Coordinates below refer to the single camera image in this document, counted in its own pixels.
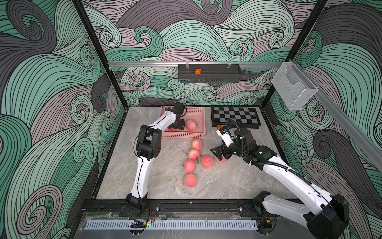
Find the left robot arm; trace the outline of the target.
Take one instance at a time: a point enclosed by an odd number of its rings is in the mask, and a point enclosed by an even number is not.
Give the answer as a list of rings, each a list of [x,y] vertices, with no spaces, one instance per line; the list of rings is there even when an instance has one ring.
[[[138,161],[137,171],[133,187],[126,196],[127,205],[133,213],[143,215],[146,212],[151,163],[161,151],[162,133],[170,126],[183,129],[185,121],[182,117],[186,112],[187,108],[183,104],[168,107],[155,122],[141,126],[133,150]]]

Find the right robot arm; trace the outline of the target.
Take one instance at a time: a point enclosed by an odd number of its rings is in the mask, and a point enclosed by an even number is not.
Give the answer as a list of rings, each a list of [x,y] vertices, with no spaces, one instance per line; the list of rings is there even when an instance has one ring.
[[[238,156],[274,177],[300,200],[297,203],[263,191],[254,198],[256,214],[287,218],[306,227],[317,239],[338,239],[344,233],[349,225],[349,203],[344,196],[331,194],[310,182],[269,147],[257,145],[246,128],[230,132],[223,126],[216,133],[222,145],[212,148],[211,152],[218,160]]]

